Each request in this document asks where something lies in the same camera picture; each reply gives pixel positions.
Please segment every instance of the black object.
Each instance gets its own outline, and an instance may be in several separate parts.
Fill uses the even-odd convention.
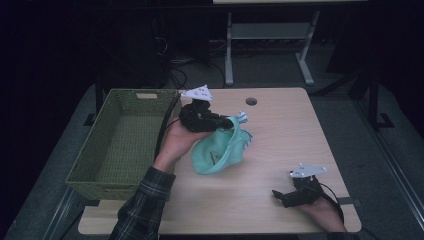
[[[305,178],[293,178],[296,191],[283,194],[272,190],[274,196],[280,199],[285,208],[314,203],[324,191],[315,175]]]
[[[192,132],[213,132],[217,128],[229,129],[233,127],[231,120],[225,116],[212,113],[208,101],[193,99],[180,112],[181,124]]]

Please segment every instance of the gray carpet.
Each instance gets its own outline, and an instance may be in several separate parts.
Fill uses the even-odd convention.
[[[325,72],[332,46],[314,45],[307,62],[316,84],[306,86],[293,55],[298,47],[296,44],[283,45],[280,49],[267,48],[258,56],[234,58],[233,88],[303,87],[308,92],[314,92],[341,77],[338,74]],[[213,58],[212,62],[224,70],[223,57]],[[207,84],[210,88],[222,87],[222,75],[215,66],[188,64],[179,69],[188,76],[187,88],[203,84]],[[172,82],[170,81],[166,87],[172,88]],[[311,101],[348,191],[355,200],[364,227],[358,235],[361,239],[374,239],[366,231],[369,230],[380,239],[424,239],[424,232],[399,190],[386,162],[385,154],[377,143],[376,134],[384,139],[393,155],[401,160],[399,164],[421,199],[424,199],[424,175],[421,174],[424,169],[423,139],[399,110],[390,92],[384,88],[381,88],[379,110],[388,114],[395,128],[382,129],[379,133],[370,130],[363,117],[366,99],[359,102],[350,100],[347,97],[349,87],[350,83],[345,84],[326,97],[311,97]],[[7,240],[43,239],[46,231],[54,227],[56,231],[52,232],[56,235],[52,239],[59,239],[68,226],[72,227],[64,239],[107,239],[106,236],[83,236],[78,233],[78,221],[72,224],[84,205],[96,204],[78,194],[74,195],[74,201],[70,203],[69,209],[59,211],[65,213],[64,221],[51,221],[57,217],[55,213],[62,196],[69,193],[64,181],[90,129],[83,126],[84,122],[87,116],[94,112],[94,88],[91,87],[81,99],[62,138],[10,229]],[[323,239],[323,234],[301,235],[300,238],[318,240]]]

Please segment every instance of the person's right hand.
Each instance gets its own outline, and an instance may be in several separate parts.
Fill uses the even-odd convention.
[[[322,197],[313,204],[304,204],[295,208],[311,217],[327,232],[347,232],[337,210]]]

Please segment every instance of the wooden table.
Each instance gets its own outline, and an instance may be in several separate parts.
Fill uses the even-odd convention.
[[[160,234],[261,234],[322,231],[305,215],[284,208],[271,190],[294,191],[289,172],[299,163],[325,166],[317,175],[339,198],[349,193],[337,168],[308,95],[301,88],[211,90],[211,110],[221,115],[247,113],[241,127],[254,137],[237,165],[214,175],[198,175],[191,152],[177,164],[170,201]],[[246,99],[257,100],[255,106]],[[183,99],[183,105],[191,102]],[[101,201],[86,207],[79,224],[82,234],[109,234],[122,201]],[[342,205],[350,232],[361,229],[352,204]]]

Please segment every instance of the dark background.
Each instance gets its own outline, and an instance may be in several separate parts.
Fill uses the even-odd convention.
[[[372,68],[424,136],[424,47],[419,36],[423,3],[370,2],[372,6],[355,15],[340,13],[345,22],[327,18],[330,15],[324,12],[316,36],[340,40],[332,71],[347,74],[363,64]],[[171,48],[201,61],[208,61],[208,39],[225,38],[221,28],[225,14],[173,14],[158,25],[151,16],[85,10],[93,6],[106,2],[1,1],[0,237],[89,86],[99,77],[105,90],[158,88],[166,82],[167,63],[157,57],[152,23],[153,30],[169,38]],[[105,49],[112,50],[113,56]]]

